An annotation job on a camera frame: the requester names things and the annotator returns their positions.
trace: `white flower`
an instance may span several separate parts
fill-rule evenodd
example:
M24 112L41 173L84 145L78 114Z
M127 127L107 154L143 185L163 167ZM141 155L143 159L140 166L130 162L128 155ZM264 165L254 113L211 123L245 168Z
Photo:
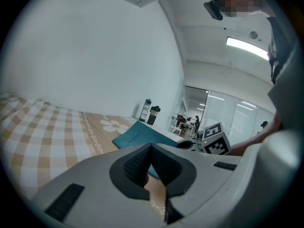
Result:
M118 121L114 121L114 120L111 120L110 122L101 120L100 123L106 125L103 127L103 129L106 130L107 132L115 132L117 130L117 132L124 134L129 129L128 126L119 124Z

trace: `beige checkered fabric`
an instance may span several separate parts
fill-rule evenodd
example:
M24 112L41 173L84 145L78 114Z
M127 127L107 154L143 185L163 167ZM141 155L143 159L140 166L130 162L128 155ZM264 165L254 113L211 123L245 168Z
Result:
M51 179L96 155L80 112L5 94L0 120L2 164L29 199Z

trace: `black velcro strip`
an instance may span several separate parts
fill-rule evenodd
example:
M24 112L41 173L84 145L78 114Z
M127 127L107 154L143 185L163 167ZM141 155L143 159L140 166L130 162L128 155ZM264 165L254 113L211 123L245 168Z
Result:
M45 211L50 217L62 222L76 200L79 198L84 187L77 184L70 184L63 193Z
M223 163L223 162L216 162L214 164L214 166L222 168L222 169L226 169L226 170L230 170L230 171L234 171L235 168L237 167L237 165L234 164L228 164L228 163Z

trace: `glass wall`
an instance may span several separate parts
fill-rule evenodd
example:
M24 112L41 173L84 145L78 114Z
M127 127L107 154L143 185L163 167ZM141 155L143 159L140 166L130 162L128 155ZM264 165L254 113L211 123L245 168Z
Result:
M274 114L252 103L209 91L199 130L222 122L230 145L245 141L263 129Z

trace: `ceiling light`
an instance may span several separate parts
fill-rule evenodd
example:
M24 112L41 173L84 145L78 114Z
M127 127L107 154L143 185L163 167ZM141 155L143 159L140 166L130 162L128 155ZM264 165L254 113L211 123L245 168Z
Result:
M216 97L216 96L213 96L213 95L208 95L208 97L212 97L212 98L215 98L215 99L218 99L218 100L221 100L221 101L224 101L225 99L223 98L219 98L219 97Z
M250 111L253 111L253 109L251 109L251 108L249 108L249 107L246 107L246 106L244 106L244 105L238 104L238 106L243 107L243 108L246 108L246 109L248 109L248 110L250 110Z
M249 52L251 52L253 54L256 54L256 55L258 55L258 56L260 56L260 57L262 57L266 60L269 60L269 57L268 57L268 54L267 54L266 51L262 50L261 48L258 48L256 46L254 46L254 45L246 43L244 41L228 37L226 44L228 46L232 46L232 47L236 47L236 48L240 48L240 49L249 51Z
M249 105L249 106L252 106L252 107L256 108L256 106L255 106L254 104L250 104L250 103L248 103L248 102L246 102L246 101L242 101L242 103L247 104L247 105Z

